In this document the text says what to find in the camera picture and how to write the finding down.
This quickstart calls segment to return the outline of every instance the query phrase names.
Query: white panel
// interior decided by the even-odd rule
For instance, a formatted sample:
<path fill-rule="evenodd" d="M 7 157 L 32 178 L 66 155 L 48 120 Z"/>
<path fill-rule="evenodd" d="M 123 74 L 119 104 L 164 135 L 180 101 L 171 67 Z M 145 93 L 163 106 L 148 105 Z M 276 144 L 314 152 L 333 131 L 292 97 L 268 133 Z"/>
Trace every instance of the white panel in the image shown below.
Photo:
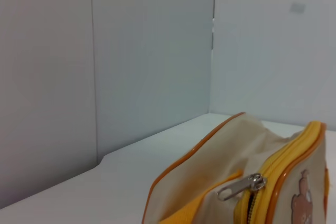
<path fill-rule="evenodd" d="M 93 0 L 99 157 L 208 111 L 213 0 Z"/>
<path fill-rule="evenodd" d="M 335 0 L 215 5 L 211 111 L 336 129 Z"/>
<path fill-rule="evenodd" d="M 0 0 L 0 208 L 96 164 L 90 0 Z"/>

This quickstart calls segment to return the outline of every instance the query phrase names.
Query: zipper pull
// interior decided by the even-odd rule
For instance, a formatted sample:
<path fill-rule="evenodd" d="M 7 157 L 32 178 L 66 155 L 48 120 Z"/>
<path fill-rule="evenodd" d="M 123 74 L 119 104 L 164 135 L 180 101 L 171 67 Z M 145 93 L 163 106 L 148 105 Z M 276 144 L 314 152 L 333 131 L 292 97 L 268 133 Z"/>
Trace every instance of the zipper pull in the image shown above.
<path fill-rule="evenodd" d="M 223 187 L 221 190 L 217 192 L 217 198 L 220 201 L 226 201 L 228 199 L 233 198 L 237 194 L 241 193 L 244 190 L 251 190 L 251 191 L 259 191 L 260 189 L 266 186 L 267 179 L 263 177 L 260 173 L 251 174 L 241 180 L 232 183 L 228 186 Z M 221 197 L 221 193 L 231 190 L 231 194 L 226 197 Z"/>

